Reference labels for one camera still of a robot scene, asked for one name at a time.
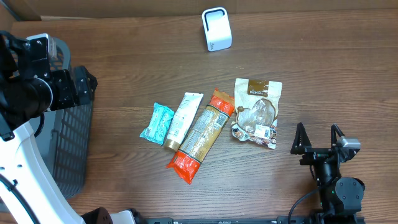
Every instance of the cream tube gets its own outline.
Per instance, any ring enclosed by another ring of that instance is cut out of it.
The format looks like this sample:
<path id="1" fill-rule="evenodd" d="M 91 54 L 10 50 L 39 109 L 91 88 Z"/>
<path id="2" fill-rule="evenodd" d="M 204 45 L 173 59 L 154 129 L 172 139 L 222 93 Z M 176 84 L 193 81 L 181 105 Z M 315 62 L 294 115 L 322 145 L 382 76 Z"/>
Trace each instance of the cream tube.
<path id="1" fill-rule="evenodd" d="M 174 114 L 169 134 L 164 144 L 165 149 L 177 152 L 192 124 L 202 98 L 203 94 L 201 93 L 185 93 L 178 110 Z"/>

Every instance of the wall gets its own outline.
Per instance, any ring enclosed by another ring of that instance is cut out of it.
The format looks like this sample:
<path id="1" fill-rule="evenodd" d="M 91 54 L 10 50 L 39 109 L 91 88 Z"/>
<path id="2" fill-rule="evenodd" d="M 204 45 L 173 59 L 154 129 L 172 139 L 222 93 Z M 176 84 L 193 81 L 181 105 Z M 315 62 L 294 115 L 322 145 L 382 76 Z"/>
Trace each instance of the wall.
<path id="1" fill-rule="evenodd" d="M 387 9 L 398 0 L 17 0 L 25 1 L 40 16 L 140 17 L 201 14 L 223 6 L 229 13 L 313 11 L 335 9 Z"/>
<path id="2" fill-rule="evenodd" d="M 0 4 L 0 30 L 11 30 L 12 23 L 16 20 L 10 15 L 1 4 Z"/>

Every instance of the red and gold package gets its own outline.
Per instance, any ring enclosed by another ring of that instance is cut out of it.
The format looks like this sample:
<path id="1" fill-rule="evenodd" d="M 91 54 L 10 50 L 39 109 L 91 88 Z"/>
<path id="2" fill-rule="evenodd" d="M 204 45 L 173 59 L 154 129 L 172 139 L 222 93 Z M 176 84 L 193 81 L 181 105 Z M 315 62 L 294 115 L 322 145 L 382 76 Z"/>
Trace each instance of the red and gold package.
<path id="1" fill-rule="evenodd" d="M 166 168 L 173 167 L 182 179 L 191 184 L 193 176 L 233 112 L 234 98 L 216 89 L 210 103 Z"/>

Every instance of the blue wrapper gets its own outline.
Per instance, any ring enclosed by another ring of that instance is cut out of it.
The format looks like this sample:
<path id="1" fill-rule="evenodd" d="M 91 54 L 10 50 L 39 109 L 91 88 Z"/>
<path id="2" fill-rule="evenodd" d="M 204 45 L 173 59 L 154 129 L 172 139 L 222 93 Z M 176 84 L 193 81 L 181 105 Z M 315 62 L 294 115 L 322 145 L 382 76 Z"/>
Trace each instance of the blue wrapper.
<path id="1" fill-rule="evenodd" d="M 139 135 L 148 141 L 163 145 L 164 138 L 169 130 L 174 116 L 174 111 L 170 108 L 155 103 L 154 113 L 150 119 L 148 128 L 144 129 Z"/>

